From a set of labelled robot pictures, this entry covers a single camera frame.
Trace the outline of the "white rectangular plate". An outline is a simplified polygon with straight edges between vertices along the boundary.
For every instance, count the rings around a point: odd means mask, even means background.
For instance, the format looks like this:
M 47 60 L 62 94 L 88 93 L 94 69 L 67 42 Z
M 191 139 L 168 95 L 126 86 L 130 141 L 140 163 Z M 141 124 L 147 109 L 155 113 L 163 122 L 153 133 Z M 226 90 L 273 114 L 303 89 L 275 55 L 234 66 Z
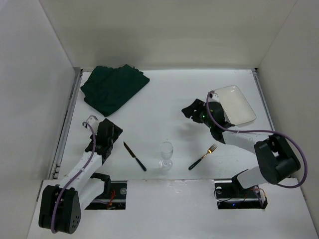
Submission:
M 237 86 L 227 86 L 215 90 L 228 121 L 234 125 L 252 122 L 256 115 Z

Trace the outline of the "gold knife dark green handle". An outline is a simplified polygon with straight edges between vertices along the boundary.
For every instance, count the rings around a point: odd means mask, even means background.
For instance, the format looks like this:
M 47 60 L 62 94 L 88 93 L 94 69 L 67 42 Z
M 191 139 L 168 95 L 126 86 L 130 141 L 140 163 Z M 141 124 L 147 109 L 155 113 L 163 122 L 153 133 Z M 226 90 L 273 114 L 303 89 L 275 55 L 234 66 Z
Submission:
M 142 164 L 142 162 L 135 156 L 135 154 L 133 153 L 133 151 L 129 148 L 129 146 L 125 143 L 125 142 L 123 142 L 123 144 L 124 144 L 124 147 L 125 147 L 125 149 L 128 151 L 128 153 L 130 154 L 130 156 L 132 157 L 132 158 L 134 158 L 135 160 L 136 160 L 136 162 L 139 164 L 139 166 L 142 168 L 142 170 L 144 171 L 144 172 L 146 172 L 147 171 L 147 168 Z

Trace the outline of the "clear wine glass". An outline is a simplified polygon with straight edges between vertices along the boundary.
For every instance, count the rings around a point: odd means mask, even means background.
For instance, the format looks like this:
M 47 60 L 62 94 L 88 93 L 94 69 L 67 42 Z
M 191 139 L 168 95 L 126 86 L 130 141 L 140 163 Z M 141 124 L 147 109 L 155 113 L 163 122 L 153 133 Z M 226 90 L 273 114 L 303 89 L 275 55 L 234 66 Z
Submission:
M 173 146 L 170 142 L 166 141 L 160 145 L 161 160 L 159 167 L 163 171 L 169 171 L 172 168 L 173 162 L 171 160 L 173 154 Z

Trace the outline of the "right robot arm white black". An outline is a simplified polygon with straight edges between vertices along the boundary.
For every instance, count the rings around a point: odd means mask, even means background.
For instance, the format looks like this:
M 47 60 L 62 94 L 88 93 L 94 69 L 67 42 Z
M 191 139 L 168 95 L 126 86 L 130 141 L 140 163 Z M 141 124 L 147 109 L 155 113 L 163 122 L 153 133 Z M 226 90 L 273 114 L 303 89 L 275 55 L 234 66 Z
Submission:
M 181 111 L 186 118 L 205 124 L 216 141 L 237 146 L 256 156 L 256 167 L 232 177 L 231 192 L 243 192 L 264 183 L 280 185 L 282 180 L 301 168 L 300 161 L 289 145 L 292 140 L 271 130 L 241 130 L 226 120 L 219 102 L 205 103 L 196 99 Z

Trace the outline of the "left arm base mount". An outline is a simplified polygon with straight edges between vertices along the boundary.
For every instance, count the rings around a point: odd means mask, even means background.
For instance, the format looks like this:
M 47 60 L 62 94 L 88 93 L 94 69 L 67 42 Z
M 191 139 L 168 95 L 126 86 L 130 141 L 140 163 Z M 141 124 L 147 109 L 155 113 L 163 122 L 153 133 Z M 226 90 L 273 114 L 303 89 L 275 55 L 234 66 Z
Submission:
M 110 190 L 93 200 L 85 210 L 125 210 L 127 181 L 112 181 Z

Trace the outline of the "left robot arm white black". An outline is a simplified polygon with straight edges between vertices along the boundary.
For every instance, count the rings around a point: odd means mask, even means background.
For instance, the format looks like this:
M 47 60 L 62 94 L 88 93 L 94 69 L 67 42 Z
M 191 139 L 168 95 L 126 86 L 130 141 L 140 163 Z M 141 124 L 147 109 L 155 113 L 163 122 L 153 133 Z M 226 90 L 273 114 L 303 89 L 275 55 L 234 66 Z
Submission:
M 53 234 L 74 233 L 83 210 L 111 189 L 110 176 L 97 170 L 111 155 L 123 131 L 110 120 L 98 121 L 94 116 L 82 124 L 91 132 L 91 141 L 81 159 L 61 181 L 46 186 L 42 192 L 38 225 Z

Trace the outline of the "dark green cloth placemat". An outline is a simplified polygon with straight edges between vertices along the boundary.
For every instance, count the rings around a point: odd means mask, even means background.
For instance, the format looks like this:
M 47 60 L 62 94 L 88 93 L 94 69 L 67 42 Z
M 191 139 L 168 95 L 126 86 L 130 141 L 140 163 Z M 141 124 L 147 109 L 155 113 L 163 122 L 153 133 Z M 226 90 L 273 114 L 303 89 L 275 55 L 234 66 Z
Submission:
M 142 71 L 127 64 L 119 68 L 97 66 L 80 89 L 84 102 L 108 117 L 149 82 Z

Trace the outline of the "gold fork dark green handle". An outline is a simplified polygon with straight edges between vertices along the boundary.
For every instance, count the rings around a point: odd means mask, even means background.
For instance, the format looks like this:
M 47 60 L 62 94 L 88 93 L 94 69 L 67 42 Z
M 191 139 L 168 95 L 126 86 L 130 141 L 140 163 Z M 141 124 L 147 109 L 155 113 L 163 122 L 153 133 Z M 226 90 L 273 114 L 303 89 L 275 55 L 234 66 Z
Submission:
M 202 157 L 200 157 L 192 165 L 189 166 L 188 170 L 192 170 L 197 164 L 199 164 L 202 161 L 202 159 L 204 159 L 207 155 L 211 154 L 216 148 L 217 144 L 213 144 Z

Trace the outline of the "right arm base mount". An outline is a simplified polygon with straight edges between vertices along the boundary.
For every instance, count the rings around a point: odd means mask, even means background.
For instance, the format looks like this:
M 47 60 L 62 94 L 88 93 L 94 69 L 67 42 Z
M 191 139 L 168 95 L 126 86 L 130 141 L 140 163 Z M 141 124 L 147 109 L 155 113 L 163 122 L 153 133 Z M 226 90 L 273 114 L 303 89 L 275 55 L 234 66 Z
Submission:
M 242 189 L 231 180 L 214 181 L 214 197 L 217 208 L 230 209 L 266 209 L 268 199 L 265 191 L 258 185 Z

